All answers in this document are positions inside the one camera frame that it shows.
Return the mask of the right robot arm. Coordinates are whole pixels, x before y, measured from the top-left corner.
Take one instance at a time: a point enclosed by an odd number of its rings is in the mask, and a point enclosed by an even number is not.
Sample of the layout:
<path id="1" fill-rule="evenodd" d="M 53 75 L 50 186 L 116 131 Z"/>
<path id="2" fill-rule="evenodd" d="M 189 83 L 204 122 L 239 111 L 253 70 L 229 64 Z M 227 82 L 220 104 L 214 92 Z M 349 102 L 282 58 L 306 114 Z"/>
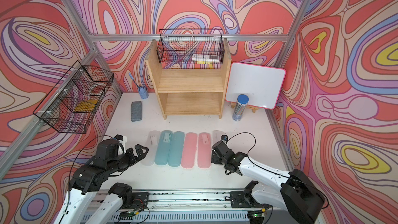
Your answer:
<path id="1" fill-rule="evenodd" d="M 244 190 L 246 204 L 267 204 L 287 211 L 299 224 L 314 224 L 326 203 L 304 172 L 281 171 L 258 163 L 246 153 L 234 153 L 223 141 L 212 146 L 225 173 L 249 177 L 252 181 Z"/>

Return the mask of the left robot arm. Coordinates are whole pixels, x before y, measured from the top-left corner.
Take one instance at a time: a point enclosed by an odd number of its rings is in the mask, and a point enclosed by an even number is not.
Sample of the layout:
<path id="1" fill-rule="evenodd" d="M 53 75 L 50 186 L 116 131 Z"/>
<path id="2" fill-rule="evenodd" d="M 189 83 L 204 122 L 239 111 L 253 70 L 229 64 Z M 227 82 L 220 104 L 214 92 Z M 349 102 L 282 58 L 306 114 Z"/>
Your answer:
<path id="1" fill-rule="evenodd" d="M 134 148 L 124 149 L 121 143 L 123 138 L 122 135 L 113 138 L 108 136 L 98 144 L 95 155 L 74 172 L 56 224 L 81 223 L 102 184 L 145 159 L 149 148 L 138 144 Z M 133 211 L 127 215 L 137 216 L 148 208 L 148 197 L 148 193 L 133 192 L 127 184 L 115 183 L 87 222 L 106 224 L 119 210 L 129 208 Z"/>

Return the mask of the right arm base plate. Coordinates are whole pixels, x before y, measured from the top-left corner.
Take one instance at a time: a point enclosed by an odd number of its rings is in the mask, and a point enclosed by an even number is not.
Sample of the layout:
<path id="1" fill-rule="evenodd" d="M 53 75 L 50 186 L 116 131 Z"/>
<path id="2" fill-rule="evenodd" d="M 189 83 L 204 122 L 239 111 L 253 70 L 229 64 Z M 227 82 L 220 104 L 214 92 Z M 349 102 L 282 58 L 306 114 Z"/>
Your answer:
<path id="1" fill-rule="evenodd" d="M 243 191 L 230 191 L 228 199 L 231 201 L 232 208 L 265 208 L 269 209 L 272 206 L 269 204 L 262 204 L 257 202 L 251 194 Z"/>

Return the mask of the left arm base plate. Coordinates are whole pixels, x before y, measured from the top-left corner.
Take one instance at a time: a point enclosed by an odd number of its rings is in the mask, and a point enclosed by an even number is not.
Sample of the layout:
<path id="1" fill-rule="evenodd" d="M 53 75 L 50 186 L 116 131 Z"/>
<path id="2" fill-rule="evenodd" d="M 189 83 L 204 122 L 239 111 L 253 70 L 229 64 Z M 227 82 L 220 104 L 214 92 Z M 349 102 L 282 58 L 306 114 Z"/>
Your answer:
<path id="1" fill-rule="evenodd" d="M 128 192 L 122 196 L 121 209 L 145 209 L 148 205 L 149 193 Z"/>

